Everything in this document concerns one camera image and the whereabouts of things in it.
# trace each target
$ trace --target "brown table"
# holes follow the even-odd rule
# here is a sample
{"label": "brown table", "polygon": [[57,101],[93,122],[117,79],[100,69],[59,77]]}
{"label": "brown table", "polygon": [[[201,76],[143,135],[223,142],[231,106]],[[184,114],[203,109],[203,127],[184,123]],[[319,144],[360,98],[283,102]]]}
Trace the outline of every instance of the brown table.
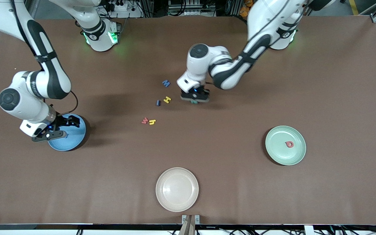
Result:
{"label": "brown table", "polygon": [[[236,55],[236,18],[128,20],[119,46],[95,52],[72,20],[42,21],[88,119],[84,146],[57,152],[33,143],[0,109],[0,223],[376,224],[376,23],[366,16],[306,17],[291,46],[269,50],[239,85],[211,101],[179,99],[176,79],[194,43]],[[17,71],[37,70],[27,46],[0,34],[0,91]],[[171,85],[165,88],[162,81]],[[156,107],[158,99],[172,98]],[[73,96],[49,100],[59,112]],[[144,117],[155,125],[142,125]],[[303,134],[294,166],[272,162],[266,132]],[[155,196],[163,171],[184,167],[200,194],[188,211]]]}

